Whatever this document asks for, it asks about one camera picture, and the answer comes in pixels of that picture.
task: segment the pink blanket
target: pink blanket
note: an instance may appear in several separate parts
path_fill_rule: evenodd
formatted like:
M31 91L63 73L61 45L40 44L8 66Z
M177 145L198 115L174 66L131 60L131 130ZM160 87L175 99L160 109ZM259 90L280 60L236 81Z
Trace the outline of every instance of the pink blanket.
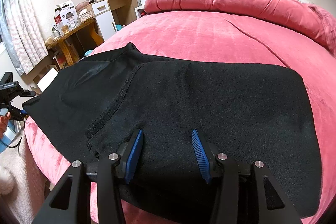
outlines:
M145 54L206 62L285 66L303 78L320 145L323 187L315 223L336 194L336 20L322 8L296 0L147 0L149 13L93 54L132 42ZM26 136L41 171L56 183L69 162L29 118ZM171 223L123 202L127 223ZM96 185L91 217L97 220Z

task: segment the silver screw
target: silver screw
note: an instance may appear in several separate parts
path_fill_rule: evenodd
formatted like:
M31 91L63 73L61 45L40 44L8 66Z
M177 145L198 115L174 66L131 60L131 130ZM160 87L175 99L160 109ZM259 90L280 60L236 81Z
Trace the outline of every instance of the silver screw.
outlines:
M260 161L260 160L257 160L257 161L254 163L254 165L255 165L256 167L258 167L258 168L261 168L261 167L264 166L264 163L263 163L262 161Z
M219 153L219 154L217 155L217 157L218 157L220 160L226 160L226 159L227 159L227 155L224 154L224 153Z
M109 155L109 159L110 160L116 160L119 157L119 155L117 153L112 153Z
M75 160L72 162L72 166L73 167L79 167L81 165L81 161L80 160Z

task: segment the ribbed blue pad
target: ribbed blue pad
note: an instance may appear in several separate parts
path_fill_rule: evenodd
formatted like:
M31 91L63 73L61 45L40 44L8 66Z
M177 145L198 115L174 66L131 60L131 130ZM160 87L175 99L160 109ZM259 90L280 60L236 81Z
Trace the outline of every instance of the ribbed blue pad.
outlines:
M191 137L199 171L201 172L201 176L203 179L205 179L206 183L209 183L211 181L210 165L196 129L194 129L191 133Z
M137 168L138 160L141 153L141 145L139 145L139 140L142 137L142 130L140 130L132 147L131 153L129 154L129 157L127 159L125 174L125 181L127 184L129 184L129 182L133 179L135 169Z

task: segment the table leg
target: table leg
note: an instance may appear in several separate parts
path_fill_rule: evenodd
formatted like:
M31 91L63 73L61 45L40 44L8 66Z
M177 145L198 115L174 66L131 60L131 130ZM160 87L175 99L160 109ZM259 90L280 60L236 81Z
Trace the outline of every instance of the table leg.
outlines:
M72 66L74 64L74 60L73 60L73 57L71 55L68 45L64 41L60 41L58 45L60 46L62 52L64 53L68 66Z
M92 22L92 24L89 25L89 33L92 39L96 42L97 46L104 43L104 39L95 31L95 22Z

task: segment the black garment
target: black garment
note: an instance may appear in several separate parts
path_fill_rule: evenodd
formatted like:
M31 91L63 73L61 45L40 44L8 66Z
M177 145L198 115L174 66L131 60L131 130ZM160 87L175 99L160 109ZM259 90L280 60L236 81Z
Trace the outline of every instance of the black garment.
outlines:
M194 128L236 161L263 161L300 216L319 205L310 102L300 75L284 67L176 60L129 43L61 70L24 109L70 162L116 152L141 128L142 156L121 197L174 221L206 223L214 200L193 152Z

